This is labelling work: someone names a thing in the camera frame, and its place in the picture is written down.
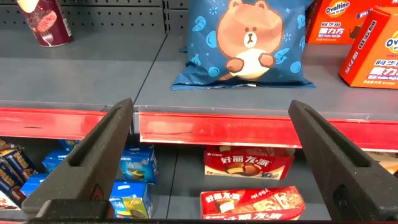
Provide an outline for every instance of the cartoon bear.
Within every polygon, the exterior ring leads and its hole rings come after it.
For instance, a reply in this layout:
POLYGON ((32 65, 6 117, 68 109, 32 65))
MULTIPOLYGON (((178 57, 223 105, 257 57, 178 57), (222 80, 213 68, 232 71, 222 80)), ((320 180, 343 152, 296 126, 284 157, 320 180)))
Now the cartoon bear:
POLYGON ((274 66, 274 52, 283 36, 283 18, 265 1, 249 4, 230 0, 217 27, 217 44, 228 59, 226 68, 230 72, 220 80, 258 80, 274 66))

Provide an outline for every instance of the orange box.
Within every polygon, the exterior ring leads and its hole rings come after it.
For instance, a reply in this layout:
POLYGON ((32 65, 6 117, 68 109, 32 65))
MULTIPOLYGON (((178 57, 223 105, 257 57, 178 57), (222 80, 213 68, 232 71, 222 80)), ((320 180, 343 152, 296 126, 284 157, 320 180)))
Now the orange box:
POLYGON ((398 0, 315 0, 307 19, 309 44, 352 44, 374 7, 398 6, 398 0))
POLYGON ((340 76, 353 87, 398 89, 398 7, 373 9, 340 76))

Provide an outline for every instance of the lower shelf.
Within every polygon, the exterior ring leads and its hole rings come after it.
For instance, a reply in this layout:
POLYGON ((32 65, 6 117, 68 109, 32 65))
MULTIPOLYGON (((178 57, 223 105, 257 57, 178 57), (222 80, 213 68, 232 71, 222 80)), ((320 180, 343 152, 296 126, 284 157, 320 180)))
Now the lower shelf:
MULTIPOLYGON (((44 171, 41 165, 44 157, 60 147, 57 140, 51 139, 13 138, 11 141, 25 147, 26 154, 40 172, 44 171)), ((153 219, 200 219, 199 196, 204 191, 295 185, 306 204, 300 220, 330 220, 302 151, 296 152, 287 178, 277 181, 205 175, 202 146, 155 145, 155 150, 159 176, 157 184, 149 186, 154 204, 153 219)), ((0 210, 0 220, 23 222, 26 219, 22 211, 0 210)))

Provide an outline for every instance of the bear's face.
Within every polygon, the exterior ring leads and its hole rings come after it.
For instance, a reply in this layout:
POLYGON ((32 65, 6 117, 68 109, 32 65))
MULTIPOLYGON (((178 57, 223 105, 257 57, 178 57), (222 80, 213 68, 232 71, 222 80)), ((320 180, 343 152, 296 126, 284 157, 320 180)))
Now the bear's face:
POLYGON ((228 10, 217 27, 217 43, 227 57, 236 57, 249 49, 273 53, 283 37, 283 20, 265 1, 255 4, 230 0, 228 10))

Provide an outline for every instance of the cylindrical canister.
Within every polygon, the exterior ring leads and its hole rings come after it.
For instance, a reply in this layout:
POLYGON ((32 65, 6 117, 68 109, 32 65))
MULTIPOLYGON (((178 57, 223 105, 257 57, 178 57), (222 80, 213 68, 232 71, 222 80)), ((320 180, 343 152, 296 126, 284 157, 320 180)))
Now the cylindrical canister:
POLYGON ((41 46, 55 47, 73 40, 58 0, 17 0, 41 46))

